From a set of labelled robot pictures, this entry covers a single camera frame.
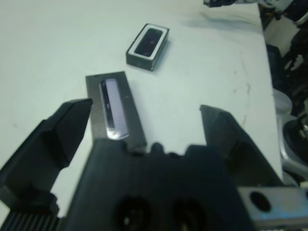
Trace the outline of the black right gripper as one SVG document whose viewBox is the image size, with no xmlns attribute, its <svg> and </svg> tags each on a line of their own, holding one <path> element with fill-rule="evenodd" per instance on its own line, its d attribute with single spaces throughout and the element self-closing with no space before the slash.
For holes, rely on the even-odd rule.
<svg viewBox="0 0 308 231">
<path fill-rule="evenodd" d="M 203 0 L 203 5 L 208 7 L 229 6 L 235 3 L 235 0 Z"/>
</svg>

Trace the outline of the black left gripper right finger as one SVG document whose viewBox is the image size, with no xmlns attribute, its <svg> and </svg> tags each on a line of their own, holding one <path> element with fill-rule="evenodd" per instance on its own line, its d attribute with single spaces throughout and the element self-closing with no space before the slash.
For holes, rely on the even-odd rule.
<svg viewBox="0 0 308 231">
<path fill-rule="evenodd" d="M 282 180 L 231 113 L 201 105 L 208 146 L 217 148 L 237 186 L 281 187 Z"/>
</svg>

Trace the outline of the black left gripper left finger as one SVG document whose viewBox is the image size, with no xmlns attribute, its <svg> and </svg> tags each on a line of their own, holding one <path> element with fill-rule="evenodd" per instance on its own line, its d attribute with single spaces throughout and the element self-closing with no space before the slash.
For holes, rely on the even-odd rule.
<svg viewBox="0 0 308 231">
<path fill-rule="evenodd" d="M 0 170 L 0 199 L 11 210 L 56 210 L 51 189 L 84 137 L 92 99 L 63 103 L 42 120 Z"/>
</svg>

